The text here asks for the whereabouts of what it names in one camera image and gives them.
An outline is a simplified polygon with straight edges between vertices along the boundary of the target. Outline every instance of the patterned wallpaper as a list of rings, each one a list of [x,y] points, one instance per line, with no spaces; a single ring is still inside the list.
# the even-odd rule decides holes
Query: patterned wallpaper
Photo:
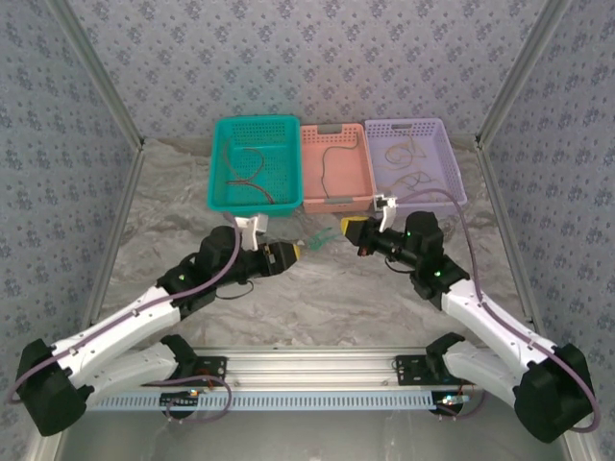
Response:
[[[615,460],[615,4],[576,0],[489,153],[549,334],[584,352]]]
[[[44,0],[3,0],[0,17],[4,400],[26,344],[79,328],[132,153]],[[31,426],[0,406],[0,459],[21,459]]]
[[[142,135],[224,116],[475,133],[544,0],[70,0]]]

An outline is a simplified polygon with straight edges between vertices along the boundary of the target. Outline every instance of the purple basket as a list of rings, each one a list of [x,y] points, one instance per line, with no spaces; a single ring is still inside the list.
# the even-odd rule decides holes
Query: purple basket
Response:
[[[468,198],[444,123],[439,118],[367,120],[365,135],[374,168],[376,189],[403,199],[412,192],[446,189],[465,205]],[[455,213],[455,206],[440,194],[426,194],[398,204],[398,212]]]

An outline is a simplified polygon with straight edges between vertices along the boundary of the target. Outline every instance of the plastic basket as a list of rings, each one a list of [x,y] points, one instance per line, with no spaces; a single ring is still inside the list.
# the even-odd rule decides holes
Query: plastic basket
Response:
[[[301,127],[301,157],[306,213],[369,209],[376,188],[360,124]]]
[[[249,183],[268,192],[273,205],[262,190],[229,183],[241,179],[250,179]],[[209,208],[236,216],[288,216],[302,201],[297,117],[263,115],[218,121],[211,148]]]
[[[444,123],[439,118],[367,120],[365,134],[369,143],[378,192],[403,199],[414,191],[446,189],[465,205],[468,201],[459,167]],[[408,203],[398,202],[398,212],[433,211],[439,215],[455,213],[445,196],[426,194]]]

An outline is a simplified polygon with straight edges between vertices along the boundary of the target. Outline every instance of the teal basket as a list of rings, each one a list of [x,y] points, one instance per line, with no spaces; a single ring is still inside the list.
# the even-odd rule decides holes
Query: teal basket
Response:
[[[273,205],[262,190],[229,183],[245,179],[264,189]],[[257,213],[289,216],[304,200],[303,190],[297,117],[263,115],[218,121],[211,148],[209,208],[243,217]]]

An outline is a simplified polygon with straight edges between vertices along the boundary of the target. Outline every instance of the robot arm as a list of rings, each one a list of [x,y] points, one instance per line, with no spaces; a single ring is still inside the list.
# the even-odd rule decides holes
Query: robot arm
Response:
[[[394,231],[390,226],[395,202],[380,197],[375,205],[383,211],[382,220],[342,220],[342,233],[358,247],[358,255],[379,253],[409,267],[410,281],[419,296],[458,319],[490,349],[481,351],[462,336],[449,333],[427,347],[428,366],[436,376],[455,376],[481,386],[512,406],[526,429],[543,442],[552,442],[592,412],[579,385],[540,351],[563,361],[593,393],[585,357],[576,347],[557,347],[484,293],[480,301],[468,273],[444,254],[444,234],[433,213],[414,212],[406,218],[404,231]],[[520,341],[494,315],[529,341]]]
[[[226,274],[210,287],[190,296],[168,299],[169,295],[197,288],[220,273],[234,250],[232,227],[215,228],[203,239],[199,252],[185,257],[143,295],[102,322],[51,346],[38,339],[24,348],[18,379],[43,361],[58,358],[25,379],[16,391],[41,435],[66,429],[81,418],[88,405],[109,395],[152,381],[198,375],[194,370],[196,354],[178,335],[165,336],[144,351],[122,354],[213,302],[218,287],[275,276],[299,258],[298,248],[291,243],[258,243],[257,235],[264,231],[266,217],[259,215],[238,222],[244,229],[242,248]],[[165,297],[168,301],[138,310]],[[77,346],[88,337],[92,339]]]

